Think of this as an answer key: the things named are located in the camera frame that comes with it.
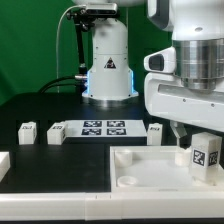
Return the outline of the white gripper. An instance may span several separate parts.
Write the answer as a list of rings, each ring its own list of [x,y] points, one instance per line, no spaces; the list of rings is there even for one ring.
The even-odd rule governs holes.
[[[150,115],[172,120],[177,145],[187,135],[183,123],[224,132],[223,79],[213,91],[205,92],[183,87],[173,75],[150,72],[144,82],[144,98]]]

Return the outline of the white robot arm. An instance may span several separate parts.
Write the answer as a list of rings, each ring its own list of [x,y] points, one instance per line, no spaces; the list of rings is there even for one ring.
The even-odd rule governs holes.
[[[126,59],[127,28],[120,6],[147,4],[147,17],[172,34],[172,46],[144,58],[148,113],[224,132],[224,0],[72,0],[93,25],[93,65],[86,102],[123,103],[138,93]]]

